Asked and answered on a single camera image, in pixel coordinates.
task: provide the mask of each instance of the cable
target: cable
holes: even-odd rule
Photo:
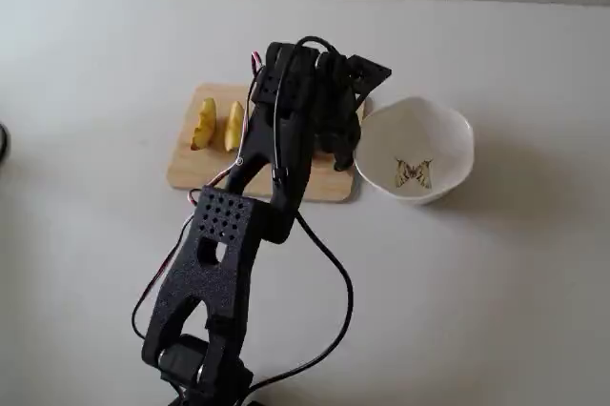
[[[260,55],[257,51],[253,51],[250,54],[250,65],[252,66],[252,74],[256,77],[258,69],[263,66],[263,60],[260,59]]]
[[[254,65],[254,63],[261,64],[260,55],[258,55],[257,51],[253,52],[252,60],[253,60],[253,65]],[[227,169],[225,169],[225,170],[221,171],[220,173],[218,173],[216,175],[216,177],[214,179],[212,179],[208,183],[208,185],[211,186],[211,187],[215,187],[218,184],[218,182],[220,182],[231,171],[233,166],[238,164],[238,162],[239,162],[239,160],[241,158],[241,149],[242,149],[242,147],[244,145],[244,138],[246,136],[246,132],[248,131],[248,120],[250,119],[250,99],[252,97],[252,92],[254,90],[254,85],[256,83],[256,77],[261,72],[261,70],[262,70],[262,67],[260,67],[257,70],[255,70],[254,77],[252,79],[250,87],[248,88],[248,97],[246,98],[246,110],[245,110],[244,119],[243,119],[242,125],[241,125],[241,140],[239,142],[239,149],[237,151],[237,157],[235,159],[235,162],[232,163],[232,165],[229,166]],[[197,201],[193,197],[193,192],[201,192],[201,189],[190,189],[189,193],[188,193],[188,196],[187,196],[189,201],[191,202],[191,204],[196,206],[197,205]],[[135,318],[136,318],[137,312],[139,311],[140,306],[142,306],[142,303],[144,302],[146,297],[151,292],[151,289],[154,287],[154,284],[159,280],[161,275],[163,275],[165,270],[170,265],[170,263],[171,263],[171,261],[173,259],[173,256],[177,252],[178,247],[180,247],[180,243],[182,242],[182,237],[184,237],[184,233],[186,232],[186,229],[187,229],[187,227],[189,226],[189,224],[191,223],[192,220],[193,220],[193,215],[191,215],[190,217],[188,217],[184,221],[184,223],[182,224],[182,229],[180,230],[180,235],[178,236],[178,240],[176,241],[175,245],[172,247],[172,249],[170,250],[168,255],[165,257],[165,260],[163,260],[163,263],[161,263],[161,266],[157,270],[157,272],[154,275],[154,277],[152,278],[152,280],[149,282],[149,284],[144,289],[144,292],[140,296],[140,299],[138,299],[137,303],[133,307],[133,311],[132,311],[132,328],[133,328],[133,332],[140,339],[144,339],[145,336],[137,329],[137,325],[135,323]]]
[[[0,165],[9,156],[10,137],[7,127],[0,123]]]
[[[279,98],[282,95],[282,92],[284,89],[284,84],[285,84],[286,78],[288,76],[288,71],[290,70],[290,67],[293,64],[293,61],[295,60],[296,53],[298,52],[298,50],[301,47],[303,47],[304,44],[306,44],[308,42],[316,42],[320,46],[323,46],[324,48],[326,48],[326,50],[328,52],[336,53],[336,49],[331,44],[329,44],[327,41],[322,39],[321,37],[305,36],[296,42],[295,46],[292,48],[290,54],[288,55],[288,60],[286,61],[286,65],[284,66],[284,68],[279,76],[279,83],[277,84],[277,93],[275,94],[275,102],[274,102],[274,155],[275,155],[274,169],[277,171],[282,169],[282,162],[281,162],[282,154],[281,154],[280,145],[279,145],[279,116],[277,115],[277,111],[278,111],[277,107],[279,105]],[[282,183],[281,179],[283,178],[283,176],[279,176],[278,178],[280,180],[279,183]]]
[[[201,193],[201,189],[190,189],[189,193],[187,194],[187,199],[189,200],[189,202],[196,207],[197,206],[197,200],[194,199],[193,192],[200,192]]]
[[[341,326],[341,330],[339,331],[338,335],[333,340],[333,342],[324,350],[324,352],[322,352],[320,355],[318,355],[316,358],[312,359],[311,361],[308,361],[307,363],[304,363],[290,371],[287,371],[280,375],[272,376],[265,380],[257,382],[255,385],[250,387],[250,389],[248,389],[248,392],[246,392],[246,395],[244,395],[242,398],[240,398],[234,406],[242,406],[248,396],[250,396],[257,390],[262,389],[263,387],[267,387],[268,385],[275,384],[276,382],[287,379],[288,377],[298,375],[298,374],[304,372],[305,370],[309,370],[310,368],[313,368],[320,361],[322,361],[324,358],[326,358],[328,355],[330,355],[334,349],[336,349],[336,347],[345,337],[345,334],[347,333],[347,330],[350,327],[350,322],[352,321],[352,315],[354,313],[354,285],[352,284],[352,279],[350,278],[350,275],[348,274],[345,267],[343,267],[341,262],[338,260],[338,258],[336,258],[336,256],[331,252],[331,250],[328,247],[326,247],[326,245],[324,245],[324,243],[320,240],[319,237],[317,237],[317,235],[314,233],[314,230],[312,230],[311,227],[307,224],[307,222],[305,221],[305,219],[303,218],[301,213],[299,213],[299,212],[296,213],[296,220],[298,221],[299,225],[303,228],[303,231],[312,239],[312,241],[314,241],[314,244],[317,245],[317,247],[322,251],[323,254],[326,255],[326,257],[329,260],[331,260],[333,265],[335,265],[335,267],[338,269],[338,271],[343,276],[343,280],[345,280],[345,287],[347,288],[347,311],[345,314],[345,319],[343,321],[343,325]]]
[[[153,288],[156,281],[159,280],[159,277],[161,277],[161,275],[163,275],[163,273],[165,272],[167,267],[170,265],[170,262],[172,261],[173,256],[175,255],[176,251],[178,250],[178,247],[180,247],[180,244],[182,243],[182,237],[184,237],[184,232],[186,232],[187,227],[191,224],[192,220],[193,220],[193,215],[190,215],[184,221],[184,223],[182,224],[182,229],[180,230],[180,235],[178,236],[178,240],[175,242],[172,249],[170,250],[168,255],[165,257],[165,260],[163,260],[163,263],[161,263],[161,266],[157,270],[156,274],[152,277],[151,282],[149,282],[149,285],[146,286],[146,289],[144,289],[144,292],[140,296],[140,299],[137,300],[137,303],[135,303],[135,306],[133,307],[132,328],[133,328],[133,332],[136,335],[138,335],[138,337],[140,339],[144,339],[144,335],[142,335],[142,333],[140,333],[140,331],[137,329],[137,326],[135,324],[135,316],[137,315],[137,312],[140,309],[140,306],[142,306],[142,303],[144,302],[144,300],[146,299],[148,294],[151,292],[151,289]]]

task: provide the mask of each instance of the black object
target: black object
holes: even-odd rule
[[[248,389],[247,395],[243,396],[239,401],[236,402],[235,406],[242,406],[244,401],[247,399],[247,396],[253,394],[254,392],[267,387],[268,385],[274,384],[276,382],[280,382],[289,377],[296,376],[300,373],[303,373],[310,368],[313,368],[315,365],[324,360],[328,355],[330,355],[334,349],[341,343],[345,335],[347,334],[347,330],[350,327],[350,322],[352,321],[352,316],[354,314],[354,285],[352,283],[352,279],[348,274],[347,270],[343,267],[341,262],[336,258],[336,256],[331,252],[331,250],[324,245],[324,243],[320,240],[319,237],[314,233],[314,231],[310,228],[308,223],[305,221],[301,213],[296,213],[296,221],[299,223],[303,231],[306,235],[310,237],[310,239],[314,242],[314,244],[320,249],[320,251],[333,263],[336,269],[340,272],[343,280],[345,281],[345,287],[347,289],[347,310],[345,312],[345,318],[343,320],[343,325],[341,325],[341,330],[338,335],[335,337],[333,342],[322,351],[322,353],[312,360],[309,360],[289,371],[284,373],[280,373],[279,375],[268,377],[264,380],[260,380],[256,382],[255,385]]]
[[[10,137],[9,130],[0,123],[0,165],[9,157]]]
[[[337,170],[352,164],[360,137],[356,110],[391,74],[362,57],[348,59],[332,46],[320,53],[302,47],[302,41],[268,48],[256,78],[243,161],[232,168],[225,190],[201,189],[188,236],[159,290],[142,358],[164,380],[184,388],[184,399],[177,398],[173,406],[232,406],[248,393],[253,374],[239,354],[260,241],[280,244],[287,239],[316,147],[334,154]],[[242,196],[270,162],[271,201]],[[218,243],[226,245],[221,259]],[[209,342],[182,334],[201,302],[208,310]]]

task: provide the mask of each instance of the white table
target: white table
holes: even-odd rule
[[[165,406],[132,305],[189,213],[165,170],[194,87],[324,36],[462,111],[474,173],[432,207],[303,204],[356,284],[346,341],[273,405],[573,406],[610,397],[610,10],[422,0],[0,0],[0,403]],[[261,246],[243,351],[316,355],[344,286],[305,234]],[[150,300],[139,319],[144,327]],[[191,322],[198,332],[203,315]]]

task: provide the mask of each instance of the bowl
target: bowl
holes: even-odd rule
[[[358,171],[377,189],[426,204],[468,177],[475,137],[459,112],[407,98],[365,117],[355,158]]]

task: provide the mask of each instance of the wooden cutting board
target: wooden cutting board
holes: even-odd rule
[[[197,88],[189,106],[182,130],[173,151],[172,161],[168,168],[168,181],[177,189],[198,188],[207,184],[220,171],[230,166],[236,152],[225,152],[224,131],[229,110],[234,101],[242,106],[248,87],[236,85],[204,84]],[[191,150],[191,138],[197,125],[199,108],[204,98],[211,97],[216,103],[216,129],[210,147],[201,151]],[[362,119],[363,106],[358,111]],[[309,201],[343,201],[352,192],[354,167],[349,171],[337,173],[333,169],[333,156],[326,153],[317,154],[312,163],[312,173],[304,199]],[[271,168],[267,165],[246,187],[245,194],[252,196],[271,196]]]

